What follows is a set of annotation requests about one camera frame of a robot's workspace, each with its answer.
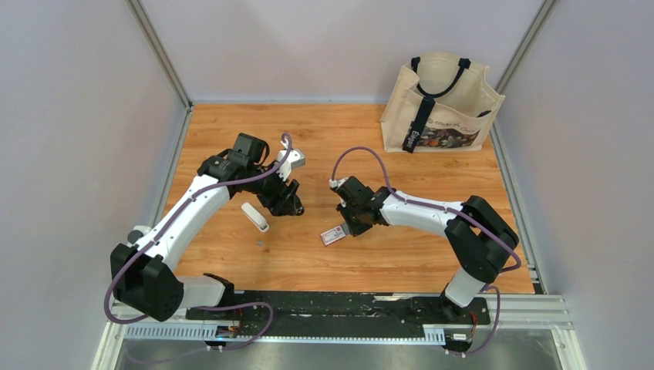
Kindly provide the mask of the white stapler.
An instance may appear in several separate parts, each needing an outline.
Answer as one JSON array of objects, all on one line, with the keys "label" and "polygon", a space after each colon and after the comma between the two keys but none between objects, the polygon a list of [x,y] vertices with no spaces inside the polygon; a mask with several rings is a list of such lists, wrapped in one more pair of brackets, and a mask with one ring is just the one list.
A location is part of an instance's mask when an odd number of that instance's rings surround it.
[{"label": "white stapler", "polygon": [[269,230],[269,224],[265,217],[250,203],[243,203],[241,210],[260,232],[264,233]]}]

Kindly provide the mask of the red white staple box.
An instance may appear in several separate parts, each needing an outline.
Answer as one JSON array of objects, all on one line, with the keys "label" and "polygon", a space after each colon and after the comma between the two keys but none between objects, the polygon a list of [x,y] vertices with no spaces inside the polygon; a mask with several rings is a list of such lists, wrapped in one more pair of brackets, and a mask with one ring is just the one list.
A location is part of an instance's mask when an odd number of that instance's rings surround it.
[{"label": "red white staple box", "polygon": [[344,239],[350,235],[350,230],[347,224],[341,224],[333,227],[320,234],[321,240],[325,246],[334,244],[337,241]]}]

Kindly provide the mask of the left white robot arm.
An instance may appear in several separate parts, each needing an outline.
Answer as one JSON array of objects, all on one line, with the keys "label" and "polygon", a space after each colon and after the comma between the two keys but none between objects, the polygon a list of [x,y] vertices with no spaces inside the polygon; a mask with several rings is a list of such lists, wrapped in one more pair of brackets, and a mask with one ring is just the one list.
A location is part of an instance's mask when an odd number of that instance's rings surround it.
[{"label": "left white robot arm", "polygon": [[204,307],[219,320],[233,315],[236,300],[225,291],[225,279],[177,277],[174,271],[191,241],[237,193],[254,194],[273,217],[303,215],[299,182],[290,175],[305,164],[305,156],[293,147],[290,133],[281,135],[281,145],[276,158],[264,164],[271,152],[268,143],[239,133],[231,148],[202,162],[189,188],[157,225],[113,249],[112,281],[103,299],[110,321],[128,324],[112,314],[112,299],[140,312],[140,320],[163,322],[179,309]]}]

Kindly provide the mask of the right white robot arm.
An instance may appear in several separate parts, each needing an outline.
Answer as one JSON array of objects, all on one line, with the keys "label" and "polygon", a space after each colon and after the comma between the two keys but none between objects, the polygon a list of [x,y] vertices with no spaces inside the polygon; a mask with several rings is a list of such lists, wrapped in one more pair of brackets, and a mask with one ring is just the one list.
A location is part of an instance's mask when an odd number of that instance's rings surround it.
[{"label": "right white robot arm", "polygon": [[440,301],[440,313],[449,322],[469,315],[472,300],[506,270],[509,258],[514,268],[521,266],[517,233],[482,197],[440,202],[388,187],[372,190],[356,177],[330,180],[329,186],[340,198],[336,209],[352,236],[383,225],[412,227],[448,240],[460,265]]}]

